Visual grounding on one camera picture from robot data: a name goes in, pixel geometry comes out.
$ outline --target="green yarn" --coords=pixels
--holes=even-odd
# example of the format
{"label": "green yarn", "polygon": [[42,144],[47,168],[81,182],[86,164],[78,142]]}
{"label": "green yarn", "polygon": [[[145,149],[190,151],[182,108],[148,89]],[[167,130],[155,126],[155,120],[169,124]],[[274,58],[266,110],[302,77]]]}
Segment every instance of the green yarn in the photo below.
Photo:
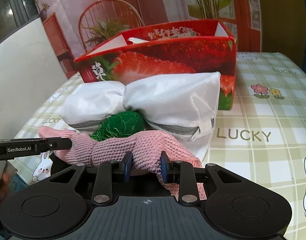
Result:
{"label": "green yarn", "polygon": [[125,138],[143,131],[144,127],[145,121],[139,113],[126,111],[107,118],[90,137],[99,142],[109,138]]}

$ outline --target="pink yarn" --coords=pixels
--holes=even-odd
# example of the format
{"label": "pink yarn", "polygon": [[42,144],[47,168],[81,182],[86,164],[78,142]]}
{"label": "pink yarn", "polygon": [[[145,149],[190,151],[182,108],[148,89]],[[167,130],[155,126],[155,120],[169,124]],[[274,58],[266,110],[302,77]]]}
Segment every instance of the pink yarn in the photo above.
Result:
{"label": "pink yarn", "polygon": [[[89,167],[98,167],[109,160],[121,161],[126,152],[133,153],[133,170],[131,175],[153,172],[160,183],[172,195],[178,197],[178,184],[164,184],[161,176],[160,157],[165,151],[171,161],[182,160],[192,163],[194,167],[202,166],[200,160],[185,149],[173,136],[163,131],[142,131],[127,138],[110,138],[105,141],[95,141],[86,133],[64,129],[63,131],[42,126],[39,128],[41,138],[70,138],[72,147],[69,150],[57,150],[55,155],[68,164],[85,163]],[[203,184],[198,183],[200,199],[206,199]]]}

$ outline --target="checkered tablecloth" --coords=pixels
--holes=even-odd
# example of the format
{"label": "checkered tablecloth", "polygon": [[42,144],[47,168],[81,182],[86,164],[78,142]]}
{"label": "checkered tablecloth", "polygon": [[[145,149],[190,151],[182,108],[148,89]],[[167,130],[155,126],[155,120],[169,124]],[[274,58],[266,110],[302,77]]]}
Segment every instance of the checkered tablecloth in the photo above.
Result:
{"label": "checkered tablecloth", "polygon": [[[37,137],[41,125],[68,127],[59,116],[61,106],[81,83],[78,74],[67,81],[17,138]],[[218,111],[215,127],[203,165],[216,163],[284,196],[293,210],[285,238],[306,240],[306,75],[302,70],[280,53],[238,53],[233,109]],[[31,184],[40,156],[11,163]]]}

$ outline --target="person's hand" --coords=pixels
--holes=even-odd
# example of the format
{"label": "person's hand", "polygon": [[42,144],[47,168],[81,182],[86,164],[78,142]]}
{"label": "person's hand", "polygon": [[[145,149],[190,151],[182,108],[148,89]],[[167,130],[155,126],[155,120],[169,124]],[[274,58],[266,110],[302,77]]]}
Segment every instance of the person's hand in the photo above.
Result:
{"label": "person's hand", "polygon": [[11,181],[16,173],[17,170],[10,163],[7,163],[0,181],[0,204],[14,190],[15,184]]}

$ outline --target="red wooden chair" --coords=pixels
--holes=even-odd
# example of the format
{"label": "red wooden chair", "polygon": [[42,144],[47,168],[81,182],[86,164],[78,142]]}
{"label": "red wooden chair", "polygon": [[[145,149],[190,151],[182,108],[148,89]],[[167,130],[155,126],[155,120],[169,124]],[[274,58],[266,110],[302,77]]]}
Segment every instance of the red wooden chair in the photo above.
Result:
{"label": "red wooden chair", "polygon": [[96,45],[94,42],[87,42],[96,37],[92,34],[94,31],[89,29],[90,27],[98,26],[96,19],[105,23],[119,21],[124,25],[128,25],[130,29],[144,26],[139,13],[128,2],[123,0],[98,0],[85,9],[78,22],[78,31],[85,52]]}

